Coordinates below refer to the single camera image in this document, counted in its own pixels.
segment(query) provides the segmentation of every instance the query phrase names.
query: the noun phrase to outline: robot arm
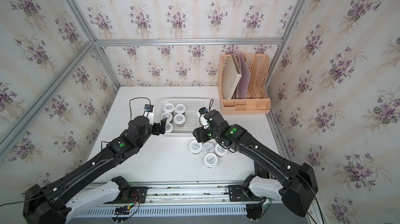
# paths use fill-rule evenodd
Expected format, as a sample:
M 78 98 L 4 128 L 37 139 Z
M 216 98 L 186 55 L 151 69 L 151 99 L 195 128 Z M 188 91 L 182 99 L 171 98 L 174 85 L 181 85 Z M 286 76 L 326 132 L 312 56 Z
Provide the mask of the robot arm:
M 314 199 L 314 194 L 318 192 L 312 167 L 306 163 L 300 166 L 279 156 L 257 141 L 243 127 L 237 124 L 229 125 L 216 110 L 206 113 L 204 119 L 208 127 L 199 127 L 193 132 L 198 142 L 215 139 L 221 146 L 239 151 L 250 157 L 280 182 L 280 185 L 274 186 L 271 181 L 259 180 L 258 182 L 265 185 L 257 187 L 254 184 L 258 178 L 254 177 L 247 184 L 244 184 L 245 188 L 253 189 L 256 196 L 276 195 L 276 192 L 278 192 L 287 208 L 298 216 L 304 217 L 306 215 Z
M 146 105 L 145 111 L 153 111 L 152 105 Z M 81 213 L 79 209 L 83 207 L 76 206 L 72 198 L 91 183 L 94 179 L 105 173 L 106 171 L 123 163 L 126 159 L 133 156 L 143 147 L 148 138 L 154 134 L 165 133 L 166 118 L 161 121 L 161 124 L 150 124 L 149 118 L 138 116 L 128 123 L 128 129 L 122 134 L 107 143 L 97 155 L 92 159 L 70 172 L 59 180 L 52 182 L 45 187 L 35 185 L 29 188 L 25 193 L 25 203 L 23 216 L 28 224 L 64 224 L 70 219 L 69 216 L 76 216 L 76 213 Z M 112 201 L 117 197 L 129 198 L 130 194 L 125 190 L 116 189 L 122 187 L 122 184 L 109 182 L 113 188 L 111 193 L 107 193 L 105 202 Z M 87 202 L 93 202 L 93 199 L 86 199 Z

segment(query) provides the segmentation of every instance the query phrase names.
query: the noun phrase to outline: jar lid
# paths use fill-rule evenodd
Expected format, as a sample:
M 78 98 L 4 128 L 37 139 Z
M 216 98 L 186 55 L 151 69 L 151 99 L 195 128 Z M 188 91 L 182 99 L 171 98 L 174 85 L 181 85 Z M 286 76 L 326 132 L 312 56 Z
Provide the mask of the jar lid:
M 173 125 L 170 122 L 166 122 L 165 123 L 165 132 L 166 133 L 171 133 L 173 130 Z
M 172 113 L 174 109 L 175 107 L 172 103 L 167 103 L 166 105 L 164 105 L 164 112 Z
M 192 151 L 194 153 L 200 152 L 200 150 L 202 148 L 203 148 L 203 144 L 201 142 L 197 142 L 197 140 L 193 140 L 189 145 L 190 151 Z
M 226 148 L 223 148 L 221 145 L 217 144 L 215 145 L 215 152 L 217 153 L 217 155 L 222 157 L 227 154 L 228 150 Z
M 204 163 L 209 168 L 215 167 L 218 163 L 218 157 L 214 153 L 208 153 L 204 157 Z
M 186 120 L 186 117 L 182 114 L 176 114 L 174 117 L 174 122 L 176 124 L 182 124 L 185 122 L 185 120 Z
M 203 144 L 203 153 L 212 153 L 214 152 L 214 145 L 212 143 L 206 142 Z
M 176 113 L 178 113 L 178 114 L 183 114 L 184 112 L 186 112 L 186 107 L 185 107 L 185 105 L 177 105 L 176 107 L 175 107 L 175 112 Z
M 161 114 L 161 120 L 167 118 L 167 122 L 170 122 L 173 119 L 173 115 L 169 112 L 164 112 Z

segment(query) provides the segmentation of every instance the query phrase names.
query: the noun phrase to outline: aluminum frame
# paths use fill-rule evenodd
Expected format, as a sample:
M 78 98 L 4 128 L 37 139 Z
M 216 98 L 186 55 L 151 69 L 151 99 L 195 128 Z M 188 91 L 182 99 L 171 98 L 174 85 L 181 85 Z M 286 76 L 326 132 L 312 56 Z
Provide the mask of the aluminum frame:
M 52 98 L 67 81 L 77 66 L 85 59 L 92 49 L 93 42 L 88 41 L 75 54 L 75 57 L 67 64 L 65 69 L 50 83 L 43 94 L 37 99 L 33 106 L 21 117 L 6 137 L 0 142 L 0 160 L 3 160 L 15 143 L 23 136 L 24 131 L 32 124 L 36 117 L 42 112 L 48 100 Z

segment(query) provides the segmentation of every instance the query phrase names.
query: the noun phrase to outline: cable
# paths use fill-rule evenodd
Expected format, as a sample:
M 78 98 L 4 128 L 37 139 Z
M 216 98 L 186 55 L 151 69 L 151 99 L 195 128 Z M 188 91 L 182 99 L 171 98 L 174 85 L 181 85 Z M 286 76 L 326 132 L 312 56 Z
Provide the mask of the cable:
M 258 147 L 258 148 L 260 148 L 260 149 L 263 149 L 264 151 L 266 151 L 266 152 L 268 152 L 269 154 L 271 154 L 273 157 L 275 157 L 276 159 L 278 159 L 273 153 L 271 153 L 271 152 L 269 152 L 268 150 L 266 150 L 266 149 L 264 149 L 264 148 L 262 148 L 262 147 Z M 306 179 L 304 179 L 301 175 L 299 175 L 296 171 L 294 171 L 292 168 L 289 168 L 293 173 L 295 173 L 297 176 L 299 176 L 300 178 L 302 178 L 303 179 L 303 181 L 305 181 L 306 183 L 307 183 L 307 185 L 308 185 L 308 187 L 311 189 L 311 192 L 313 193 L 313 195 L 314 195 L 314 198 L 315 198 L 315 201 L 317 202 L 317 206 L 318 206 L 318 209 L 319 209 L 319 211 L 320 211 L 320 214 L 321 214 L 321 218 L 322 218 L 322 224 L 325 224 L 325 221 L 324 221 L 324 214 L 323 214 L 323 211 L 321 210 L 321 207 L 320 207 L 320 204 L 319 204 L 319 202 L 318 202 L 318 199 L 317 199 L 317 196 L 315 195 L 315 193 L 314 193 L 314 190 L 313 190 L 313 187 L 307 182 L 307 180 Z
M 307 214 L 308 214 L 308 216 L 312 219 L 312 221 L 314 221 L 314 223 L 315 224 L 318 224 L 315 220 L 314 220 L 314 218 L 311 216 L 311 214 L 307 211 Z
M 1 204 L 0 207 L 6 206 L 6 205 L 11 205 L 11 204 L 17 204 L 17 203 L 23 203 L 23 202 L 28 202 L 28 201 L 36 200 L 36 199 L 38 199 L 38 198 L 40 198 L 40 197 L 44 197 L 45 195 L 47 195 L 47 194 L 49 194 L 49 193 L 51 193 L 51 192 L 53 192 L 53 191 L 47 192 L 47 193 L 45 193 L 45 194 L 43 194 L 43 195 L 41 195 L 41 196 L 39 196 L 39 197 L 35 197 L 35 198 L 29 199 L 29 200 L 22 200 L 22 201 L 20 201 L 20 202 L 9 202 L 9 203 L 4 203 L 4 204 Z
M 149 104 L 151 105 L 150 99 L 148 99 L 147 97 L 135 97 L 135 98 L 130 99 L 130 100 L 129 100 L 130 120 L 132 120 L 132 108 L 130 107 L 130 102 L 131 102 L 132 100 L 138 99 L 138 98 L 147 99 L 147 100 L 149 101 Z

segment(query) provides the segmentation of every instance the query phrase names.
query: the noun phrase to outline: wall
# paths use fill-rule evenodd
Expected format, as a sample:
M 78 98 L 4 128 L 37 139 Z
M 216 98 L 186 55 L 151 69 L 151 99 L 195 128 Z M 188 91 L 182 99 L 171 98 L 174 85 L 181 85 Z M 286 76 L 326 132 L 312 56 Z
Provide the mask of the wall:
M 104 49 L 123 86 L 217 85 L 220 54 L 266 53 L 277 45 L 125 46 Z
M 309 0 L 270 84 L 328 223 L 399 223 L 400 0 Z
M 297 0 L 76 0 L 98 39 L 280 37 Z
M 61 0 L 0 0 L 0 138 L 81 48 Z

